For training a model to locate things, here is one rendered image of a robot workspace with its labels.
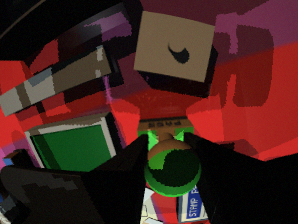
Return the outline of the blue stamp pad tin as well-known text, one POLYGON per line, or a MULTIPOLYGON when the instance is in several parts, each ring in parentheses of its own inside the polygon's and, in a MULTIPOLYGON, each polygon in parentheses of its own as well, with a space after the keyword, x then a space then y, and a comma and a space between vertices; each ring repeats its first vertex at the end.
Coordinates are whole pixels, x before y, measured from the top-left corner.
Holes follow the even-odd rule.
POLYGON ((188 193, 185 193, 184 196, 176 197, 176 204, 177 224, 209 220, 200 193, 198 193, 197 185, 190 189, 188 193))

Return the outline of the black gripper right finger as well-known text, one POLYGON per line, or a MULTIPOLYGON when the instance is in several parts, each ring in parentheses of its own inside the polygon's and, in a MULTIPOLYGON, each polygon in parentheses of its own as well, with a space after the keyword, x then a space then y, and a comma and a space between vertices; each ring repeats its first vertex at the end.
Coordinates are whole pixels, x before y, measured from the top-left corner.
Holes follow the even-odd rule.
POLYGON ((261 161, 192 132, 184 141, 201 161, 197 190, 210 224, 265 224, 282 193, 298 183, 298 153, 261 161))

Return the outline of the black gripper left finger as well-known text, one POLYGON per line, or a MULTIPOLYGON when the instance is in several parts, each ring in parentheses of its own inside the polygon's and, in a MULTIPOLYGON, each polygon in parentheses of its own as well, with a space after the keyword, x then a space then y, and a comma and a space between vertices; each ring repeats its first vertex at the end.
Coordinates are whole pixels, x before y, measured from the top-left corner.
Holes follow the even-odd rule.
POLYGON ((142 135, 89 172, 9 164, 0 177, 19 212, 24 208, 94 224, 141 224, 146 156, 148 135, 142 135))

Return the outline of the tan card with printed lines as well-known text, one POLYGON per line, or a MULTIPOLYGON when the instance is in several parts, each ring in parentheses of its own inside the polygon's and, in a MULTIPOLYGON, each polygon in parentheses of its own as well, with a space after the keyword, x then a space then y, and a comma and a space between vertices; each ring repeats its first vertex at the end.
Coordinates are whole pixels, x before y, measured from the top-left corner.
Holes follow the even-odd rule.
POLYGON ((141 224, 164 224, 164 222, 157 221, 157 213, 154 210, 152 200, 150 196, 154 193, 154 190, 145 188, 144 204, 142 204, 141 210, 141 224))

